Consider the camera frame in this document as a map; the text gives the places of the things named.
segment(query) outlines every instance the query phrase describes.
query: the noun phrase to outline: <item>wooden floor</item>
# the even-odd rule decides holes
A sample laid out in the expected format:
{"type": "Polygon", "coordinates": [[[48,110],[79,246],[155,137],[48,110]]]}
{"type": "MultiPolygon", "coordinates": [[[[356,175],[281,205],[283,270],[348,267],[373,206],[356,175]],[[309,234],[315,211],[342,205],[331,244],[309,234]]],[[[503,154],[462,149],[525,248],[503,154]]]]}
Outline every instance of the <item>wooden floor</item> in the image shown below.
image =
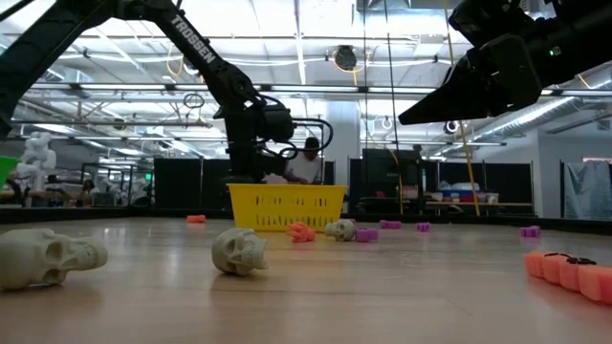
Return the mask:
{"type": "Polygon", "coordinates": [[[48,227],[104,240],[106,267],[62,287],[0,293],[0,343],[610,343],[612,308],[525,277],[535,247],[612,265],[612,238],[412,226],[377,244],[270,239],[271,269],[223,275],[210,245],[231,222],[117,219],[48,227]]]}

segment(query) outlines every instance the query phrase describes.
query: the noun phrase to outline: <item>white skull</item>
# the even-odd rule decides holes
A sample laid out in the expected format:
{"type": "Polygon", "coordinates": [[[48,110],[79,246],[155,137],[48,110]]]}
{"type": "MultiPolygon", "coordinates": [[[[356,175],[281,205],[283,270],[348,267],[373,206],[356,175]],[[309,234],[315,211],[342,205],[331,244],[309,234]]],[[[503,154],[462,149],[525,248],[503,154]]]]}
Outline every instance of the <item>white skull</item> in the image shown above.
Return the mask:
{"type": "Polygon", "coordinates": [[[336,238],[336,241],[351,241],[356,232],[355,224],[350,220],[339,220],[325,226],[325,235],[336,238]]]}
{"type": "Polygon", "coordinates": [[[61,284],[70,270],[104,266],[108,252],[94,238],[72,239],[50,229],[16,229],[0,235],[0,290],[61,284]]]}
{"type": "Polygon", "coordinates": [[[223,272],[241,276],[253,269],[267,269],[266,244],[268,240],[257,237],[252,229],[228,229],[212,244],[212,264],[223,272]]]}

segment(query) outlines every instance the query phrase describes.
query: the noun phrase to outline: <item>orange foam block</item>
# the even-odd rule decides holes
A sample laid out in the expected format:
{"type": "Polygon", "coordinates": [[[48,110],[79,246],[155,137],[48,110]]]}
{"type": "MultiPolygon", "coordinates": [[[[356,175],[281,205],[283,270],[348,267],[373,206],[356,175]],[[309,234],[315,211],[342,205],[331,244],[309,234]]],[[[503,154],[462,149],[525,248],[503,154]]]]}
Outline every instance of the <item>orange foam block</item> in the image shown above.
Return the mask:
{"type": "Polygon", "coordinates": [[[535,250],[523,255],[523,261],[525,262],[525,271],[527,271],[527,274],[537,278],[544,278],[542,261],[544,260],[544,255],[548,253],[550,252],[535,250]]]}
{"type": "Polygon", "coordinates": [[[558,279],[561,285],[567,290],[580,292],[580,284],[578,282],[578,259],[576,263],[565,263],[559,266],[558,279]]]}
{"type": "Polygon", "coordinates": [[[187,223],[188,224],[203,224],[207,221],[206,215],[188,215],[187,223]]]}
{"type": "Polygon", "coordinates": [[[578,280],[582,295],[612,305],[612,268],[579,266],[578,280]]]}
{"type": "Polygon", "coordinates": [[[560,269],[561,265],[567,263],[567,258],[570,258],[567,254],[549,253],[545,254],[542,259],[542,275],[544,279],[552,284],[560,284],[560,269]]]}

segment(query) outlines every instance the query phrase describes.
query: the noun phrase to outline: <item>ceiling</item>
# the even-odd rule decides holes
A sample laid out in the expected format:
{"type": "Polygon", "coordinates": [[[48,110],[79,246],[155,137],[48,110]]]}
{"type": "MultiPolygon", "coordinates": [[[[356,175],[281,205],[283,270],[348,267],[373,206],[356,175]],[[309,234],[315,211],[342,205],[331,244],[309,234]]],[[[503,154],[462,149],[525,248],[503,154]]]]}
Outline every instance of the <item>ceiling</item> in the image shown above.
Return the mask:
{"type": "MultiPolygon", "coordinates": [[[[0,11],[15,2],[0,2],[0,11]]],[[[6,45],[10,45],[53,2],[34,1],[0,23],[0,33],[6,45]]],[[[445,13],[440,1],[420,1],[418,9],[416,7],[405,6],[394,10],[385,19],[384,15],[375,11],[362,16],[362,11],[355,11],[354,0],[184,0],[182,4],[187,19],[203,36],[210,37],[215,51],[238,66],[254,84],[437,87],[448,70],[451,58],[445,13]],[[299,40],[296,39],[297,32],[300,32],[299,40]],[[332,61],[331,56],[339,45],[353,46],[358,59],[357,73],[346,73],[332,61]],[[437,62],[434,62],[434,56],[437,56],[437,62]]],[[[451,30],[450,40],[454,57],[463,55],[470,48],[459,32],[451,30]]],[[[144,21],[110,19],[84,32],[52,69],[61,74],[79,71],[88,81],[96,83],[198,84],[202,81],[199,76],[190,73],[182,63],[180,52],[159,28],[144,21]]],[[[127,121],[168,123],[185,121],[188,115],[188,121],[201,118],[213,126],[208,129],[165,127],[163,135],[219,139],[216,142],[192,142],[189,146],[208,157],[223,157],[225,128],[223,122],[212,120],[212,115],[218,109],[217,104],[208,93],[201,92],[199,94],[206,100],[201,109],[181,108],[185,94],[95,91],[89,94],[88,99],[83,99],[59,91],[30,91],[26,95],[28,106],[15,114],[15,118],[77,118],[81,121],[124,118],[127,121]],[[100,100],[105,96],[157,99],[132,102],[100,100]]],[[[291,108],[294,117],[323,119],[330,119],[334,115],[336,102],[347,101],[345,97],[308,92],[278,97],[291,108]]],[[[383,126],[383,122],[388,124],[394,112],[399,115],[420,97],[397,99],[395,106],[384,97],[369,97],[367,107],[365,95],[357,95],[348,101],[359,104],[361,117],[367,120],[373,139],[386,140],[393,130],[385,129],[388,125],[383,126]]],[[[491,121],[473,120],[469,122],[468,130],[485,127],[491,121]]],[[[129,126],[122,130],[91,125],[74,129],[84,135],[124,137],[146,131],[146,128],[129,126]]],[[[310,135],[317,135],[317,132],[299,129],[295,138],[300,140],[310,135]]],[[[398,136],[402,140],[457,139],[447,137],[439,123],[399,125],[398,136]]],[[[364,125],[361,126],[361,137],[367,138],[364,125]]],[[[107,142],[99,143],[109,146],[107,142]]],[[[140,147],[131,146],[147,153],[159,149],[149,143],[140,147]]]]}

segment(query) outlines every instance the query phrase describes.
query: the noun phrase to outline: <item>skull model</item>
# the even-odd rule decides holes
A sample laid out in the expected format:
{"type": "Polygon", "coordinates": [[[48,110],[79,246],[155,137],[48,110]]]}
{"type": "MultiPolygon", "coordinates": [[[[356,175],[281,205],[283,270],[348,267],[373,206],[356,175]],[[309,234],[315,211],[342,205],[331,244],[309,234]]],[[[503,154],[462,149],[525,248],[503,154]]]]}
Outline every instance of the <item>skull model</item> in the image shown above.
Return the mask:
{"type": "Polygon", "coordinates": [[[267,269],[266,244],[268,241],[257,237],[252,229],[228,229],[212,244],[212,264],[223,272],[241,276],[253,269],[267,269]]]}
{"type": "Polygon", "coordinates": [[[336,241],[351,241],[356,232],[355,224],[350,220],[339,220],[325,226],[325,235],[336,238],[336,241]]]}
{"type": "Polygon", "coordinates": [[[72,239],[50,229],[17,229],[0,235],[0,290],[61,284],[70,270],[104,266],[108,252],[94,238],[72,239]]]}

